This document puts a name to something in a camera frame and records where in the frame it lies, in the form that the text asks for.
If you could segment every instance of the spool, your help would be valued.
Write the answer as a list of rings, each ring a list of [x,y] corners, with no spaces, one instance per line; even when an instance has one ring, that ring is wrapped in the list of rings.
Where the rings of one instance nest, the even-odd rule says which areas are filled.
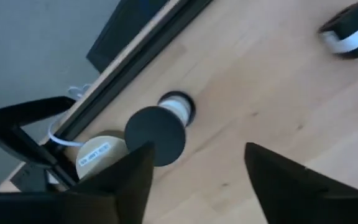
[[[128,155],[122,138],[102,133],[87,141],[78,151],[76,171],[80,180],[87,179]]]
[[[155,166],[175,162],[186,143],[186,127],[195,117],[196,106],[186,93],[171,91],[161,97],[157,106],[135,113],[125,127],[128,150],[135,151],[147,142],[155,149]]]
[[[343,59],[358,58],[358,3],[336,14],[318,33],[334,55]]]

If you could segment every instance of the wooden floor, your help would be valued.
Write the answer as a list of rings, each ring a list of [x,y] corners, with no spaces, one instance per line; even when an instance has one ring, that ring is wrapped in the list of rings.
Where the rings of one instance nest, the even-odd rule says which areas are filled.
[[[214,0],[78,139],[123,130],[167,91],[195,99],[183,155],[155,170],[149,224],[265,223],[246,142],[358,188],[358,62],[316,36],[353,2]]]

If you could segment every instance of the white label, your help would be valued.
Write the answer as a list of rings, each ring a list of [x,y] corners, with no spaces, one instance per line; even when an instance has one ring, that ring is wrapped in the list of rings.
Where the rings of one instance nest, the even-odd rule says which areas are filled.
[[[110,143],[108,143],[108,142],[103,143],[102,145],[100,145],[99,147],[97,147],[96,149],[94,149],[93,151],[91,151],[90,153],[85,155],[84,157],[82,157],[78,161],[78,164],[83,167],[83,166],[87,165],[88,163],[92,162],[97,157],[105,154],[110,149],[111,149]]]
[[[334,54],[346,53],[358,49],[358,31],[343,40],[339,40],[334,31],[323,32],[321,37]]]

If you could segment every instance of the cable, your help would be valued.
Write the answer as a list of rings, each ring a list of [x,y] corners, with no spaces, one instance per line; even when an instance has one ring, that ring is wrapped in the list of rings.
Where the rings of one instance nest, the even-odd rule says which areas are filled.
[[[77,86],[70,86],[68,88],[67,92],[68,92],[69,95],[71,95],[72,98],[74,98],[75,100],[79,100],[84,96],[85,92],[89,89],[90,86],[91,86],[90,84],[85,84],[82,88],[77,87]],[[54,124],[57,121],[59,121],[60,118],[62,118],[65,113],[66,112],[62,113],[61,115],[58,115],[56,117],[56,119],[49,124],[49,127],[48,127],[48,136],[49,136],[49,138],[53,142],[55,142],[57,144],[61,144],[62,146],[69,146],[69,147],[81,147],[81,146],[83,146],[84,145],[83,142],[66,141],[66,140],[63,140],[63,139],[60,139],[60,138],[56,137],[53,134],[52,128],[53,128]]]

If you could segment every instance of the gray carpet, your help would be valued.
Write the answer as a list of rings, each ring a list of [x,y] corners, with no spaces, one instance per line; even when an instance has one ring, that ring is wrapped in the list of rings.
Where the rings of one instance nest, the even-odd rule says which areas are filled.
[[[0,0],[0,107],[67,95],[99,74],[86,54],[119,0]],[[46,122],[25,127],[42,139]],[[19,161],[0,149],[0,182]]]

